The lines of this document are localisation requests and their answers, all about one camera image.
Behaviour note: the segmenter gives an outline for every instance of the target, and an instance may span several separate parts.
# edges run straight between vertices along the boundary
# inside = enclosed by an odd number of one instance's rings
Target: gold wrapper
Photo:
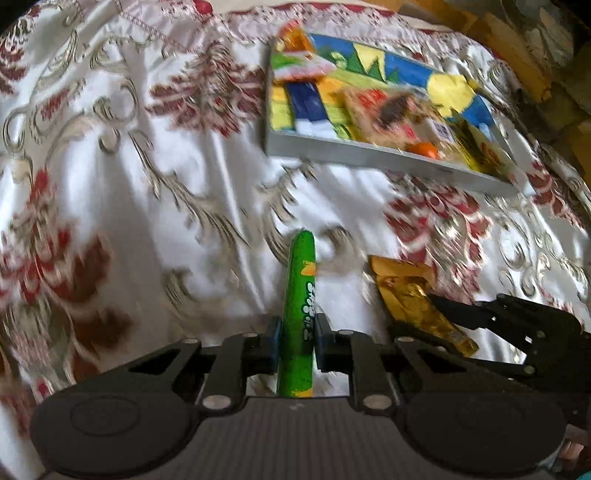
[[[429,301],[427,293],[435,281],[428,265],[371,257],[376,284],[389,312],[396,320],[408,322],[455,345],[464,356],[472,356],[478,345],[449,322]]]

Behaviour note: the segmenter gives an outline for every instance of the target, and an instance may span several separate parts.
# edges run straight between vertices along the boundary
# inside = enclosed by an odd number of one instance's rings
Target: yellow shape
[[[271,128],[282,130],[293,126],[290,106],[287,103],[271,102]]]
[[[383,79],[386,78],[386,52],[377,48],[368,47],[367,45],[360,45],[358,43],[354,43],[353,48],[355,48],[355,51],[359,56],[359,60],[361,61],[361,65],[363,65],[363,68],[366,72],[369,71],[373,63],[377,60],[379,72],[382,74]]]
[[[279,103],[287,103],[287,90],[285,87],[274,85],[271,87],[271,101]]]
[[[462,113],[476,95],[462,75],[446,73],[433,73],[429,77],[427,93],[443,117],[451,116],[452,109]]]
[[[304,391],[301,391],[301,392],[294,391],[293,392],[293,396],[295,398],[309,398],[309,397],[312,396],[312,389],[309,388],[308,390],[304,390]]]
[[[305,275],[306,277],[313,277],[316,275],[316,263],[315,262],[308,262],[304,260],[305,267],[301,269],[300,274]]]
[[[380,82],[360,73],[350,72],[348,70],[336,69],[330,76],[331,79],[337,79],[343,84],[352,85],[360,88],[387,88],[388,84]]]

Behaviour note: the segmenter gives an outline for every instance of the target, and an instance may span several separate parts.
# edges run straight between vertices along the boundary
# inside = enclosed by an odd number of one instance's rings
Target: snack wrapper
[[[424,101],[410,90],[342,89],[345,105],[367,142],[404,149],[419,142],[412,119],[426,115]]]
[[[451,324],[427,297],[435,282],[431,267],[376,256],[371,256],[370,261],[378,290],[392,317],[451,342],[464,356],[472,356],[478,350],[476,342]]]
[[[485,134],[456,111],[453,111],[453,117],[456,123],[454,129],[458,132],[456,136],[462,140],[463,146],[478,163],[478,171],[509,180],[523,195],[535,195],[527,174],[516,165],[505,150],[488,140]]]
[[[336,70],[336,65],[316,54],[297,20],[283,26],[271,54],[273,83],[314,82]]]

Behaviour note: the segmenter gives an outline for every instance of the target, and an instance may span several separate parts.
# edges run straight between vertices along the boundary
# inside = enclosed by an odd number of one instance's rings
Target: bed sheet
[[[453,299],[507,292],[591,326],[589,190],[497,109],[533,197],[264,154],[268,41],[292,18],[474,78],[500,104],[519,87],[464,35],[360,6],[44,0],[0,38],[0,460],[12,476],[42,471],[27,437],[36,401],[185,335],[212,345],[264,329],[300,228],[316,236],[317,306],[335,329],[385,339],[368,254],[433,265]],[[477,355],[522,361],[474,337]],[[346,379],[317,374],[314,392],[344,394]]]

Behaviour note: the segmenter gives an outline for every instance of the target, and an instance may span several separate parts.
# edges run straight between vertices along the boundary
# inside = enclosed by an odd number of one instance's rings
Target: red floral pattern
[[[481,240],[488,236],[491,220],[480,213],[473,196],[454,187],[410,176],[391,180],[402,194],[389,203],[391,210],[384,215],[400,242],[401,258],[432,265],[439,280],[434,287],[441,294],[472,301],[480,291],[478,276],[484,261]],[[457,223],[454,238],[436,231],[447,220]],[[446,258],[441,258],[442,251]]]
[[[59,110],[61,103],[66,99],[68,93],[70,93],[70,89],[64,88],[50,96],[41,107],[41,119],[51,120],[51,117]]]
[[[235,63],[230,50],[214,42],[185,63],[169,85],[157,84],[150,95],[159,103],[146,110],[173,115],[175,128],[217,130],[224,137],[238,133],[241,123],[261,115],[265,72]]]
[[[0,380],[16,362],[42,399],[98,372],[99,349],[115,348],[132,322],[110,309],[81,313],[96,295],[111,256],[99,237],[73,252],[72,225],[60,222],[49,173],[35,175],[24,210],[3,232],[0,254]]]
[[[550,213],[558,218],[567,220],[571,225],[584,228],[583,222],[565,201],[558,185],[544,165],[538,161],[532,162],[536,172],[528,173],[527,177],[534,188],[536,195],[534,203],[540,206],[549,206]]]
[[[27,66],[19,65],[24,55],[24,44],[33,30],[34,18],[39,16],[41,7],[33,5],[19,18],[12,28],[0,37],[0,94],[14,95],[11,83],[22,80]]]

